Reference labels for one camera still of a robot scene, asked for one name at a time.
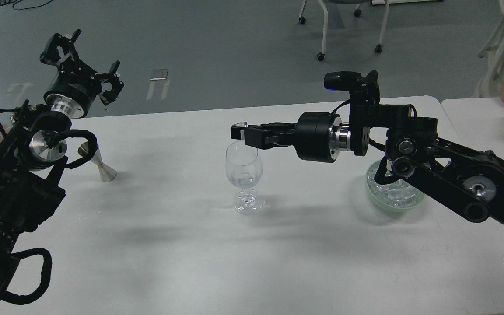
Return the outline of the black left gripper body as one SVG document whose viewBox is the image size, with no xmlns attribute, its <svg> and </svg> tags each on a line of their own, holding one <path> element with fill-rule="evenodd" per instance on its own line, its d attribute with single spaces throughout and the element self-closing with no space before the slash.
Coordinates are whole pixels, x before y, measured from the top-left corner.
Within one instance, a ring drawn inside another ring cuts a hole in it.
<svg viewBox="0 0 504 315">
<path fill-rule="evenodd" d="M 57 74 L 44 93 L 44 102 L 50 110 L 69 119 L 85 117 L 92 102 L 102 93 L 102 84 L 108 82 L 107 75 L 99 74 L 85 64 L 61 63 L 56 67 Z"/>
</svg>

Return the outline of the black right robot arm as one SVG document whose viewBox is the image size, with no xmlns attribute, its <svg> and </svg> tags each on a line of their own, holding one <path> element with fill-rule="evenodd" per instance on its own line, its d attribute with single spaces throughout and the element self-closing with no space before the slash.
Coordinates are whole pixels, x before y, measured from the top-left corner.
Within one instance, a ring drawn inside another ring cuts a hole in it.
<svg viewBox="0 0 504 315">
<path fill-rule="evenodd" d="M 365 156 L 371 145 L 384 152 L 376 183 L 401 179 L 472 223 L 491 217 L 504 225 L 504 160 L 493 151 L 440 138 L 438 120 L 410 104 L 381 104 L 375 70 L 328 73 L 324 87 L 349 92 L 348 122 L 336 110 L 306 112 L 296 123 L 234 124 L 231 138 L 262 150 L 293 146 L 300 159 L 321 163 L 334 163 L 341 151 Z"/>
</svg>

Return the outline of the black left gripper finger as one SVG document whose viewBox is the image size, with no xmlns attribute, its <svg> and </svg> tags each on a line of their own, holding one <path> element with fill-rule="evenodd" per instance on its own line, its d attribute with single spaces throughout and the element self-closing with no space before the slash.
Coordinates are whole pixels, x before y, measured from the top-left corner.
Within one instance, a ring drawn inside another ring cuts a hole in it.
<svg viewBox="0 0 504 315">
<path fill-rule="evenodd" d="M 99 98 L 102 104 L 104 104 L 104 106 L 107 106 L 112 102 L 116 101 L 120 92 L 125 86 L 124 82 L 120 80 L 117 74 L 120 64 L 121 64 L 120 60 L 117 60 L 111 65 L 110 70 L 108 70 L 108 73 L 99 74 L 100 82 L 102 84 L 110 84 L 111 87 L 108 90 L 103 90 L 99 94 Z"/>
<path fill-rule="evenodd" d="M 78 29 L 70 38 L 55 33 L 40 54 L 40 62 L 56 67 L 60 73 L 83 71 L 86 64 L 82 62 L 74 46 L 81 33 L 82 30 Z"/>
</svg>

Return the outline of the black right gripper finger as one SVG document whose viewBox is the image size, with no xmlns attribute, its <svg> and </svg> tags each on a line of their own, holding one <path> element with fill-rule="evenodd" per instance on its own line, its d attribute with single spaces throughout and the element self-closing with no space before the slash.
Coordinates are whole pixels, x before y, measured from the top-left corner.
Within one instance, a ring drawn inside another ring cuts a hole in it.
<svg viewBox="0 0 504 315">
<path fill-rule="evenodd" d="M 246 128 L 230 127 L 230 138 L 234 140 L 244 140 L 244 130 L 275 130 L 292 132 L 296 128 L 296 123 L 274 122 L 260 125 L 248 124 Z"/>
<path fill-rule="evenodd" d="M 294 136 L 288 131 L 245 129 L 243 135 L 244 143 L 247 146 L 260 150 L 268 150 L 274 147 L 294 146 Z"/>
</svg>

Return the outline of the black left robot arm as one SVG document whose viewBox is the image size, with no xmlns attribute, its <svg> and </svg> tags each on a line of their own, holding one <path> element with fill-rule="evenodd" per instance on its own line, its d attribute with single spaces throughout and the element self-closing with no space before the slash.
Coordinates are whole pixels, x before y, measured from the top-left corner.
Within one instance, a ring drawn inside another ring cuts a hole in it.
<svg viewBox="0 0 504 315">
<path fill-rule="evenodd" d="M 40 55 L 40 62 L 57 68 L 44 94 L 44 103 L 0 109 L 0 302 L 27 305 L 49 287 L 52 256 L 47 249 L 13 252 L 21 233 L 33 232 L 54 215 L 66 192 L 59 183 L 66 169 L 94 163 L 104 182 L 117 171 L 102 161 L 97 137 L 73 129 L 72 120 L 88 114 L 99 98 L 104 105 L 116 100 L 124 83 L 115 61 L 106 73 L 84 63 L 74 46 L 81 30 L 72 36 L 54 34 Z M 39 255 L 43 259 L 40 284 L 32 293 L 18 295 L 8 286 L 21 260 Z"/>
</svg>

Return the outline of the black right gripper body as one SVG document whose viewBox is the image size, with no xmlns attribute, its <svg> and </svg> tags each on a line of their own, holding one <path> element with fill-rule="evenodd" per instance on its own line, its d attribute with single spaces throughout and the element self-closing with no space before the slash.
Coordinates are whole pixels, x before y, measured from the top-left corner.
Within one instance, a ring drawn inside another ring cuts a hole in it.
<svg viewBox="0 0 504 315">
<path fill-rule="evenodd" d="M 334 163 L 339 150 L 330 139 L 334 126 L 342 120 L 338 114 L 327 112 L 305 112 L 294 129 L 294 147 L 302 160 Z"/>
</svg>

